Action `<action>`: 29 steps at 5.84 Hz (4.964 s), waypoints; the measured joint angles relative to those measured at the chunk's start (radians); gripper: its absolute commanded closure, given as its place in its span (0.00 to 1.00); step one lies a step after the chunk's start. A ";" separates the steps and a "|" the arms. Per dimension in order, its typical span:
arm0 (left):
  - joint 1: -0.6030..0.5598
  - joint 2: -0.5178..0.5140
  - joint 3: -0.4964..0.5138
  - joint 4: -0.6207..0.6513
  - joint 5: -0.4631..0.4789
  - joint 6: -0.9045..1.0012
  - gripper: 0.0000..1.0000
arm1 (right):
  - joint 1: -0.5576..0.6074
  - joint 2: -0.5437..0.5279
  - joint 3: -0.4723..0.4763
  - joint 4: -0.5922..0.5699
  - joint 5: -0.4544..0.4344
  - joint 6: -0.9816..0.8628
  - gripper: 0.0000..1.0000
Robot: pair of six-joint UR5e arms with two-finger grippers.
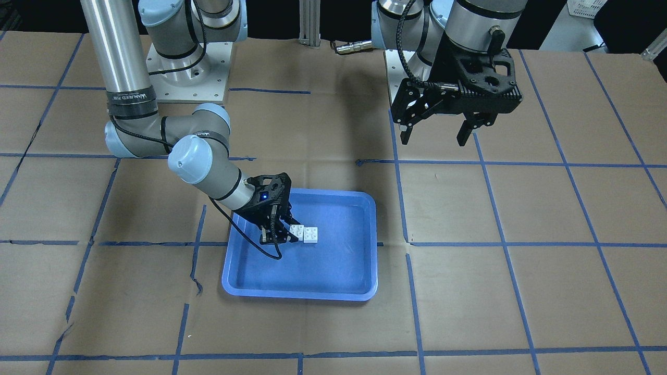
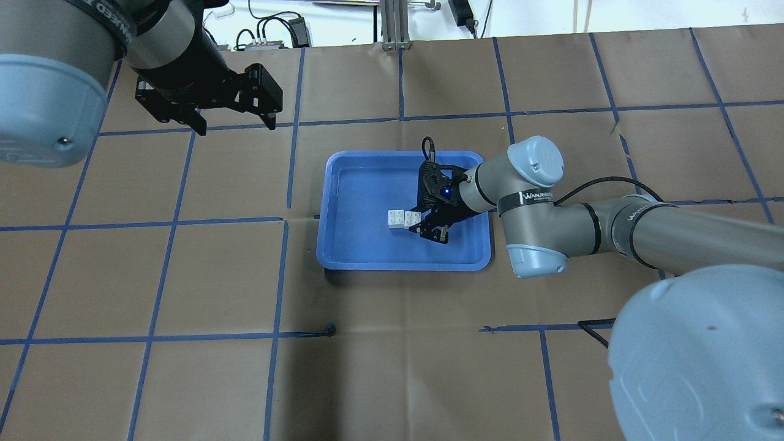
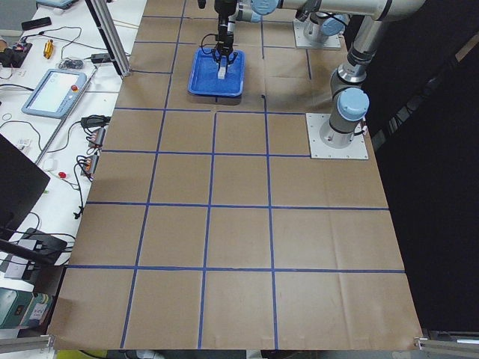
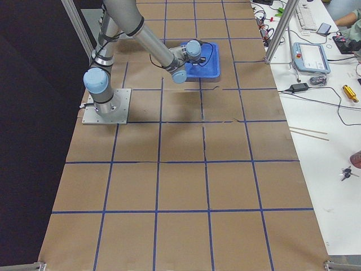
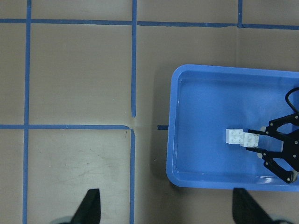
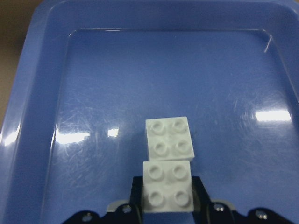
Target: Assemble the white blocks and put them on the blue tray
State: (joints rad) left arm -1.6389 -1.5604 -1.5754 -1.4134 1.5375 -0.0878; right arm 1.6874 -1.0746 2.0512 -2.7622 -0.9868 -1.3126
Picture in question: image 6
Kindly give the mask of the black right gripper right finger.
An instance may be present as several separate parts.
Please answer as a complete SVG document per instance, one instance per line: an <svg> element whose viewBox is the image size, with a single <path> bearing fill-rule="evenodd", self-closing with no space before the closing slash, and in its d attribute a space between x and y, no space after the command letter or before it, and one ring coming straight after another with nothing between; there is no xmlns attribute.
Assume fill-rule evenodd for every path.
<svg viewBox="0 0 299 224"><path fill-rule="evenodd" d="M198 176L192 176L194 211L196 224L291 224L292 221L263 207L240 214L233 205L221 200L212 200Z"/></svg>

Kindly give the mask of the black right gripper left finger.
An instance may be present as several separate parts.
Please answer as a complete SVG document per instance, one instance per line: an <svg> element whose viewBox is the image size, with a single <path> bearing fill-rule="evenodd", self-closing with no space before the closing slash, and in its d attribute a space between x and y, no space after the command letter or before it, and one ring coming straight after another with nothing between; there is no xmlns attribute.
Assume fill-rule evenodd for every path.
<svg viewBox="0 0 299 224"><path fill-rule="evenodd" d="M135 176L132 180L129 201L121 203L112 211L100 217L91 210L82 210L63 221L64 224L142 224L142 188L143 177Z"/></svg>

